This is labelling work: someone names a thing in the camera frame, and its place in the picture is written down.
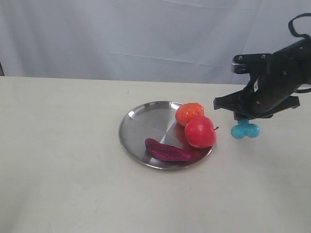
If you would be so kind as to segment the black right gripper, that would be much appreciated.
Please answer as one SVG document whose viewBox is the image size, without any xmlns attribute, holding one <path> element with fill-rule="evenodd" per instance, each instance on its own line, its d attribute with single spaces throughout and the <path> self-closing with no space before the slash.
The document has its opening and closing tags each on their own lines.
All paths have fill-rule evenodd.
<svg viewBox="0 0 311 233">
<path fill-rule="evenodd" d="M 243 90 L 217 97 L 215 110 L 226 109 L 234 119 L 271 118 L 274 114 L 300 106 L 300 86 L 311 83 L 311 43 L 298 41 L 272 54 L 241 54 L 232 59 L 232 71 L 249 74 Z"/>
</svg>

